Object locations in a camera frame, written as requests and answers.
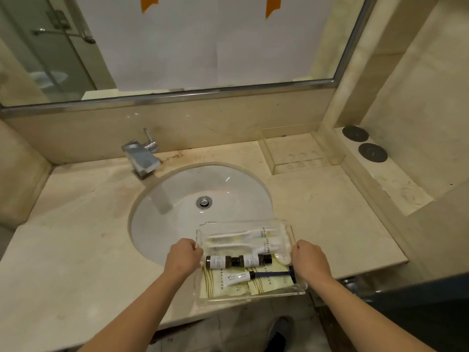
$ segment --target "foot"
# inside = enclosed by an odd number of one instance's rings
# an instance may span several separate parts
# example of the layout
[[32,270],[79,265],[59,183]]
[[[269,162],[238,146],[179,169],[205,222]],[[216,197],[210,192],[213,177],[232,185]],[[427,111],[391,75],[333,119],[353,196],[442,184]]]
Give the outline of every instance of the foot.
[[279,317],[270,329],[267,337],[267,351],[287,351],[293,337],[293,319],[288,316]]

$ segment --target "orange tape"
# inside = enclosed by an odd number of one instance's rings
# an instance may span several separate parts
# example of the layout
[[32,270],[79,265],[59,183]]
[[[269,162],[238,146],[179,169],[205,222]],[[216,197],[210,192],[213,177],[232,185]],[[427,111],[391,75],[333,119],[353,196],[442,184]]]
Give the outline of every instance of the orange tape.
[[157,5],[158,0],[140,0],[140,5],[142,6],[142,13],[145,13],[145,11],[153,4]]
[[280,9],[281,3],[282,3],[282,0],[267,0],[266,19],[269,18],[272,12]]

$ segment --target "small bottle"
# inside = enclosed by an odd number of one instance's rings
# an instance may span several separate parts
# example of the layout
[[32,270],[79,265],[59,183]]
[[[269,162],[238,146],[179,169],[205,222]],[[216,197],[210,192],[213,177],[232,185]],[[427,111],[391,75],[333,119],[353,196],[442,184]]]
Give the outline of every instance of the small bottle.
[[243,254],[239,257],[233,257],[231,261],[232,266],[240,268],[265,266],[266,264],[272,264],[272,254]]
[[207,256],[205,258],[205,268],[207,269],[225,269],[232,267],[231,256]]

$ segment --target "forearm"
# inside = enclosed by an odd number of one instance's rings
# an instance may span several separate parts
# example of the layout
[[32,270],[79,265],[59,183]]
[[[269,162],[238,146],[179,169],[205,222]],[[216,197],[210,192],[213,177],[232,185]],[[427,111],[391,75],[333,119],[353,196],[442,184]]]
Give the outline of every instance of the forearm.
[[143,352],[184,279],[161,274],[80,352]]
[[434,351],[337,281],[330,279],[316,284],[315,290],[329,306],[358,352]]

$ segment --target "person's left hand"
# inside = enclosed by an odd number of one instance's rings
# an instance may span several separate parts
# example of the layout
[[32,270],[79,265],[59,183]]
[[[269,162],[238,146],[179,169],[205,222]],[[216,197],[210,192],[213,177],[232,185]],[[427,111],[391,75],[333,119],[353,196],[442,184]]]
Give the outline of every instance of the person's left hand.
[[186,279],[198,268],[203,249],[196,248],[196,242],[189,238],[181,238],[171,246],[166,256],[165,273]]

